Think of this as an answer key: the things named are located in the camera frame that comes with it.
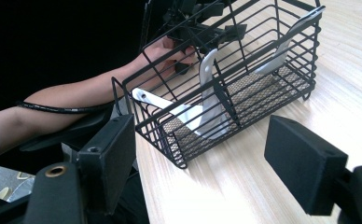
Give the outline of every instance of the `black armrest pad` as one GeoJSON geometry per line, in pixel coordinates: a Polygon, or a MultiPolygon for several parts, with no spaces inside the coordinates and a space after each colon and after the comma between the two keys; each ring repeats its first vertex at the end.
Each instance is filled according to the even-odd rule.
{"type": "Polygon", "coordinates": [[[21,151],[34,151],[44,147],[50,147],[63,141],[77,138],[87,133],[98,132],[110,119],[112,107],[104,111],[92,113],[83,119],[73,123],[66,129],[39,136],[29,140],[20,146],[21,151]]]}

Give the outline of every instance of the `light wooden surface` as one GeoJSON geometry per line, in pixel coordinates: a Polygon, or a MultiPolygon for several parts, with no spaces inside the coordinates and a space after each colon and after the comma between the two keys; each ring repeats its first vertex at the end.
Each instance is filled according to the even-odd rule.
{"type": "MultiPolygon", "coordinates": [[[[362,165],[362,0],[323,0],[316,89],[275,112],[294,119],[362,165]]],[[[180,170],[137,136],[137,160],[151,223],[336,223],[310,217],[263,157],[265,118],[180,170]]]]}

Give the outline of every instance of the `wheelchair armrest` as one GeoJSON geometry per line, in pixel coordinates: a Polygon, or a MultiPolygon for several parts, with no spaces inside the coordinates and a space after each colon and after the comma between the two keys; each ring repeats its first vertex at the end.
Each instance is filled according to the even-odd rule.
{"type": "Polygon", "coordinates": [[[71,145],[84,145],[89,138],[83,138],[83,143],[80,143],[78,137],[87,134],[95,134],[109,121],[112,113],[112,106],[103,111],[94,112],[88,116],[78,120],[69,127],[56,133],[50,133],[29,140],[20,146],[20,151],[34,151],[44,147],[50,147],[61,142],[66,142],[71,145]]]}

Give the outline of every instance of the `armrest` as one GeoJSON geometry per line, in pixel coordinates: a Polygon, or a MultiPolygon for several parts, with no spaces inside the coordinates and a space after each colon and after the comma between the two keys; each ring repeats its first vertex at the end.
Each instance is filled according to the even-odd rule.
{"type": "Polygon", "coordinates": [[[21,151],[34,151],[44,147],[50,147],[61,142],[65,142],[74,147],[84,146],[93,136],[109,121],[112,113],[112,106],[104,111],[92,113],[83,119],[73,123],[66,129],[39,136],[29,140],[20,146],[21,151]]]}
{"type": "Polygon", "coordinates": [[[109,120],[77,155],[75,163],[38,172],[31,195],[0,202],[0,223],[86,223],[87,211],[112,215],[135,160],[133,115],[109,120]]]}

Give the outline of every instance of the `wire basket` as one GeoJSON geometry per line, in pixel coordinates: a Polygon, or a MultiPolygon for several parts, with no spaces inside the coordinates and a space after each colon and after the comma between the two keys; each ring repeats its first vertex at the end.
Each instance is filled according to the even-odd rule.
{"type": "Polygon", "coordinates": [[[203,21],[196,31],[195,24],[190,24],[193,17],[210,14],[220,2],[204,5],[157,38],[176,36],[177,47],[163,57],[150,60],[145,50],[156,40],[147,44],[143,53],[149,66],[122,83],[130,99],[128,109],[135,115],[135,130],[182,169],[188,161],[282,106],[300,97],[308,99],[315,85],[321,13],[300,20],[320,8],[318,1],[314,6],[296,0],[236,1],[224,8],[222,16],[203,21]],[[179,62],[156,69],[187,46],[195,49],[198,62],[172,76],[165,73],[179,62]],[[202,83],[201,64],[213,49],[211,77],[202,83]],[[148,70],[155,73],[148,76],[148,70]],[[143,90],[153,79],[159,84],[140,91],[144,92],[142,98],[135,97],[133,92],[143,90]],[[145,101],[147,96],[160,103],[145,101]]]}

